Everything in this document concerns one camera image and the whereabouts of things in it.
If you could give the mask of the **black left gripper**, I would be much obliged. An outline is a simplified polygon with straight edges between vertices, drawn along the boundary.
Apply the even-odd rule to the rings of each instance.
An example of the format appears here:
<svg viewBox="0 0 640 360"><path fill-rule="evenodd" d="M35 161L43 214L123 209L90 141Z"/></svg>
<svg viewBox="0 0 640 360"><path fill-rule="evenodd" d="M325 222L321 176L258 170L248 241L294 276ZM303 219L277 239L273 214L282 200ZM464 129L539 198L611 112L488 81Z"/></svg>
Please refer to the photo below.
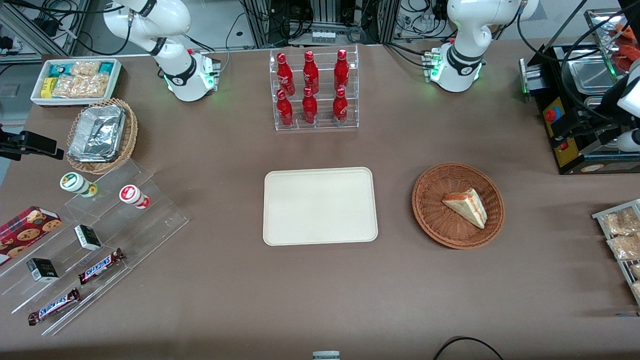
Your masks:
<svg viewBox="0 0 640 360"><path fill-rule="evenodd" d="M599 141L606 145L618 137L618 126L576 108L571 108L567 113L558 106L552 108L552 144L554 146L560 146L569 139L591 134L597 136Z"/></svg>

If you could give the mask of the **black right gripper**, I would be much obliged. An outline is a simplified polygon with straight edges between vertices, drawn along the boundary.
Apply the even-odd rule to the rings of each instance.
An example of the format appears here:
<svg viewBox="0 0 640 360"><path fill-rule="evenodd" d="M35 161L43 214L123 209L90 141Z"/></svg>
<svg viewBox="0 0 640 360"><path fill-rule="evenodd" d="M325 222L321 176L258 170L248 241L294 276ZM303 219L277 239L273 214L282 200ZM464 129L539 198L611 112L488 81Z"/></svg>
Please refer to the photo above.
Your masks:
<svg viewBox="0 0 640 360"><path fill-rule="evenodd" d="M62 160L65 152L50 137L25 130L19 133L0 130L0 157L19 162L23 155L30 154Z"/></svg>

